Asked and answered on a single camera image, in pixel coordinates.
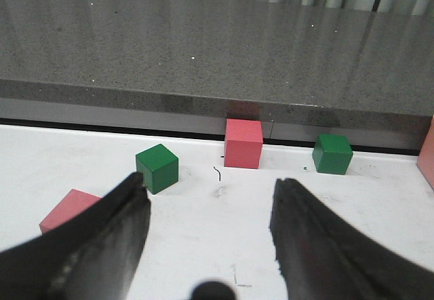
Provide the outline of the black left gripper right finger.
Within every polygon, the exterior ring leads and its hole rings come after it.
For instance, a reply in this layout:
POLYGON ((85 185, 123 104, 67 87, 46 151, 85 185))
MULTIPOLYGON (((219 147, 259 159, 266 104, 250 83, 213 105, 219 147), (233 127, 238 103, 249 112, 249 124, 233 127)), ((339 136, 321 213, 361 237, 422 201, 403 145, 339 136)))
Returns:
POLYGON ((295 179, 277 180, 270 230, 289 299, 432 299, 433 272, 349 225, 295 179))

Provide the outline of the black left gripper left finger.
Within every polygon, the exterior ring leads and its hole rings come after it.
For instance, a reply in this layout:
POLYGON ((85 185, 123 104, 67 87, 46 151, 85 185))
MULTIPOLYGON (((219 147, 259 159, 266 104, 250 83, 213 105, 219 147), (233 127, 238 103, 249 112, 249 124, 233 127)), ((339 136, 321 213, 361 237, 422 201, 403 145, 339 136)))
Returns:
POLYGON ((125 299, 149 231, 143 175, 61 226, 1 252, 2 299, 125 299))

